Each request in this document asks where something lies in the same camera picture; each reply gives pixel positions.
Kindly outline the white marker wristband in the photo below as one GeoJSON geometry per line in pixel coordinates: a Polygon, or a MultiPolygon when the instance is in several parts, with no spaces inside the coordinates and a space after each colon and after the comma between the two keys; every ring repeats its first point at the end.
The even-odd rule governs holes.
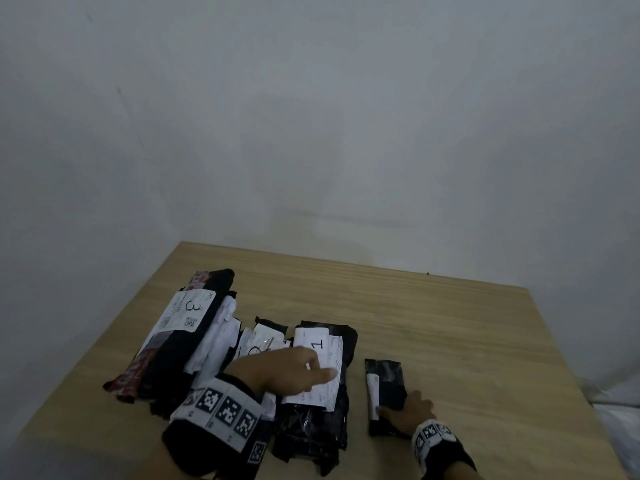
{"type": "Polygon", "coordinates": [[[443,423],[429,419],[416,428],[412,436],[413,455],[421,473],[443,473],[452,463],[459,441],[443,423]]]}
{"type": "Polygon", "coordinates": [[[187,475],[241,470],[259,463],[266,448],[262,407],[253,395],[219,379],[191,390],[172,412],[162,435],[175,464],[187,475]]]}

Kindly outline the person's left hand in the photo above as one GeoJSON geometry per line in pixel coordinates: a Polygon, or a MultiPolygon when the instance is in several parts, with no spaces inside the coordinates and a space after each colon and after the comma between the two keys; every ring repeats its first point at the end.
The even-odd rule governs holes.
{"type": "Polygon", "coordinates": [[[231,362],[219,375],[229,384],[256,397],[261,391],[292,395],[292,348],[247,355],[231,362]]]}

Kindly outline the white plastic parcel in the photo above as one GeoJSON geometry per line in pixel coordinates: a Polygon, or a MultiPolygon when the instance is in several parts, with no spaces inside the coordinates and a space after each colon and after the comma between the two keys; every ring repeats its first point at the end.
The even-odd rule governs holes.
{"type": "Polygon", "coordinates": [[[234,318],[235,295],[227,295],[188,360],[184,372],[191,376],[190,389],[201,388],[221,370],[229,351],[236,347],[241,322],[234,318]]]}

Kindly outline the person's right hand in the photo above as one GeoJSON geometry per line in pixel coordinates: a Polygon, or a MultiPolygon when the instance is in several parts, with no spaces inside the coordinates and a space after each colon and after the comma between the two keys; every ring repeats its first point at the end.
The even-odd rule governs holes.
{"type": "Polygon", "coordinates": [[[377,411],[380,418],[386,418],[400,433],[411,438],[420,425],[437,419],[433,409],[433,402],[423,398],[420,390],[414,390],[407,395],[401,410],[380,405],[377,411]]]}

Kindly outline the person's right forearm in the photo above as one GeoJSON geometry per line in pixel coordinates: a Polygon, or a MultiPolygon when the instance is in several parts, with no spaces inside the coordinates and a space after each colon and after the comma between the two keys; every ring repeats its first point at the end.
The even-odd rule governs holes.
{"type": "Polygon", "coordinates": [[[441,440],[432,446],[425,442],[414,453],[422,471],[421,480],[484,480],[459,441],[441,440]]]}

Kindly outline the small black parcel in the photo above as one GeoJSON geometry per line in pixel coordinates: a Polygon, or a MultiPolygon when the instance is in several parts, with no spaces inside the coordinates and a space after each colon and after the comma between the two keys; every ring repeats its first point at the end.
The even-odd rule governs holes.
{"type": "Polygon", "coordinates": [[[403,369],[400,362],[366,358],[365,381],[369,413],[368,433],[370,436],[393,436],[410,439],[394,427],[388,419],[381,417],[379,407],[401,411],[407,398],[403,369]]]}

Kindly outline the black parcel with white label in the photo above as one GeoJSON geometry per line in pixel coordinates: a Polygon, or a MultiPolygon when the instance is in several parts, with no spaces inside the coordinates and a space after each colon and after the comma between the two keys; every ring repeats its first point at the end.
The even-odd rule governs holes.
{"type": "Polygon", "coordinates": [[[292,345],[314,350],[322,368],[337,376],[310,392],[284,397],[276,409],[272,453],[277,459],[309,460],[321,477],[339,465],[339,453],[348,446],[349,397],[347,370],[353,361],[358,334],[343,324],[302,321],[292,345]]]}

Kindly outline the black parcel with curled label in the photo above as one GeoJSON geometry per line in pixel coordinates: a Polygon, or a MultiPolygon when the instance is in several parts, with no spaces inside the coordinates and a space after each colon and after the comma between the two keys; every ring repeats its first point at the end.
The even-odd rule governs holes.
{"type": "MultiPolygon", "coordinates": [[[[291,347],[292,341],[285,338],[287,328],[274,322],[259,319],[254,327],[245,328],[238,340],[233,361],[247,355],[259,355],[261,353],[291,347]]],[[[278,396],[261,391],[257,400],[262,407],[261,419],[274,422],[276,420],[276,407],[278,396]]]]}

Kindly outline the black red striped parcel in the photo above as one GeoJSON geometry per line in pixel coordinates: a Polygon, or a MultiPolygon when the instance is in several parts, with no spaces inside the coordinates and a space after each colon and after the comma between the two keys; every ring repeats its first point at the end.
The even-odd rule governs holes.
{"type": "Polygon", "coordinates": [[[152,415],[169,420],[189,393],[207,333],[236,297],[235,275],[230,268],[197,272],[173,295],[126,369],[102,389],[123,403],[148,403],[152,415]]]}

